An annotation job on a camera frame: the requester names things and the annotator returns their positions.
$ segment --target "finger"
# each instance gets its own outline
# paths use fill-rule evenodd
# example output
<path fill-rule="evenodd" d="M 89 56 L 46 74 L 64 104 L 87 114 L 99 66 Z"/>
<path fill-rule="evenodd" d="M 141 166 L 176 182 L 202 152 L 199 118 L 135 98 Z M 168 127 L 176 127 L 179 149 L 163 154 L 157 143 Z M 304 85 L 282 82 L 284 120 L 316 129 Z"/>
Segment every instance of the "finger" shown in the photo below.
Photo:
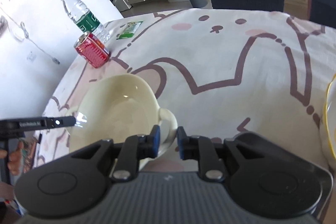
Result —
<path fill-rule="evenodd" d="M 17 176 L 19 175 L 20 171 L 17 169 L 17 170 L 11 170 L 11 173 L 13 176 Z"/>
<path fill-rule="evenodd" d="M 9 154 L 9 160 L 10 161 L 21 160 L 21 157 L 22 157 L 21 150 L 18 150 L 18 151 L 15 151 L 15 152 L 12 152 L 12 153 Z"/>
<path fill-rule="evenodd" d="M 8 163 L 8 169 L 11 171 L 19 170 L 20 168 L 20 162 L 9 162 Z"/>
<path fill-rule="evenodd" d="M 7 151 L 0 149 L 0 159 L 6 158 L 7 156 Z"/>
<path fill-rule="evenodd" d="M 17 150 L 21 150 L 21 149 L 23 149 L 24 148 L 24 144 L 23 144 L 23 142 L 19 142 L 18 144 L 17 144 Z"/>

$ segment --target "white cord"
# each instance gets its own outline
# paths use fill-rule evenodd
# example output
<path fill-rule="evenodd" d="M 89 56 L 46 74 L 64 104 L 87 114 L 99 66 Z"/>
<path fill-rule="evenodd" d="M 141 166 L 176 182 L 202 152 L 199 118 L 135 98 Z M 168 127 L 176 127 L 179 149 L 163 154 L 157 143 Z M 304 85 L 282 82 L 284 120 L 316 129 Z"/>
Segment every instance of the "white cord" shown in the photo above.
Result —
<path fill-rule="evenodd" d="M 18 24 L 14 19 L 11 18 L 10 15 L 8 15 L 4 9 L 0 6 L 0 9 L 1 11 L 3 11 L 3 13 L 12 21 L 14 22 L 20 29 L 23 30 L 24 34 L 25 34 L 25 38 L 28 39 L 31 43 L 33 43 L 40 51 L 42 51 L 43 53 L 45 53 L 46 55 L 48 55 L 52 61 L 55 63 L 55 64 L 60 64 L 59 60 L 55 57 L 53 57 L 52 55 L 50 55 L 49 53 L 45 52 L 42 48 L 40 48 L 33 40 L 31 40 L 29 38 L 29 34 L 28 34 L 28 31 L 26 30 L 26 27 L 25 27 L 25 24 L 23 22 L 21 22 L 20 24 Z"/>

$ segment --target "tablecloth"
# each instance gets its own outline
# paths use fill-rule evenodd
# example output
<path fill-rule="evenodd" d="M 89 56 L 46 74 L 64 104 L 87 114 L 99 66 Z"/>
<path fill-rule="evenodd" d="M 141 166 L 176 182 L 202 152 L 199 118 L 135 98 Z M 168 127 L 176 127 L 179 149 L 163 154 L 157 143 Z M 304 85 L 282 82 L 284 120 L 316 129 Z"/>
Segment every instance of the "tablecloth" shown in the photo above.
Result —
<path fill-rule="evenodd" d="M 134 37 L 117 40 L 130 21 L 143 23 Z M 281 12 L 200 9 L 125 18 L 110 22 L 108 29 L 109 62 L 94 69 L 78 56 L 44 115 L 64 115 L 79 105 L 95 81 L 132 73 L 148 82 L 159 105 L 175 114 L 188 135 L 221 142 L 255 131 L 328 168 L 319 124 L 336 71 L 336 30 Z M 68 153 L 65 129 L 41 134 L 35 166 Z M 177 151 L 175 142 L 145 170 L 197 169 L 196 161 L 179 160 Z M 334 195 L 325 224 L 335 224 L 335 204 Z"/>

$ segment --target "floor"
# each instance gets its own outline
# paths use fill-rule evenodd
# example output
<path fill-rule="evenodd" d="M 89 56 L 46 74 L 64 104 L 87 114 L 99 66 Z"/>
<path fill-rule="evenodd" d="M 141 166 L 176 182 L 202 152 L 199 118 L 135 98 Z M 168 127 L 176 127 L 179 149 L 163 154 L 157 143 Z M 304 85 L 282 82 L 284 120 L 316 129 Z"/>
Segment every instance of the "floor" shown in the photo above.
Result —
<path fill-rule="evenodd" d="M 121 12 L 121 14 L 126 18 L 154 12 L 181 9 L 187 10 L 190 8 L 192 8 L 192 5 L 189 1 L 170 3 L 168 0 L 156 0 L 149 3 L 135 5 L 131 9 Z M 211 1 L 208 0 L 208 4 L 202 9 L 212 9 Z M 306 9 L 300 6 L 285 4 L 284 12 L 300 19 L 308 19 Z"/>
<path fill-rule="evenodd" d="M 131 9 L 121 12 L 121 14 L 123 17 L 132 17 L 154 12 L 182 9 L 187 10 L 190 8 L 192 8 L 192 5 L 189 1 L 170 3 L 168 0 L 158 0 L 150 3 L 135 5 Z M 202 9 L 212 9 L 210 0 L 208 0 L 208 4 Z"/>

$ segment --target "white mug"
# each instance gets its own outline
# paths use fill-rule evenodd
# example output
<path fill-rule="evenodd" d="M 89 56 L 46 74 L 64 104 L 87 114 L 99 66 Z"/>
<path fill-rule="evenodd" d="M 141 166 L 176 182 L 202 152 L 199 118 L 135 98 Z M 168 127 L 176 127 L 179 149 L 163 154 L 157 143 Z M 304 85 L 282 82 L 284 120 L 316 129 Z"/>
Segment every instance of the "white mug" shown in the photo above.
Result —
<path fill-rule="evenodd" d="M 148 135 L 162 120 L 169 122 L 169 132 L 161 132 L 158 156 L 167 151 L 176 136 L 174 114 L 161 108 L 147 82 L 132 74 L 112 76 L 94 83 L 81 104 L 67 114 L 73 112 L 77 112 L 77 124 L 68 128 L 70 152 L 101 139 L 121 143 L 132 135 Z M 140 161 L 139 168 L 143 168 L 148 160 Z"/>

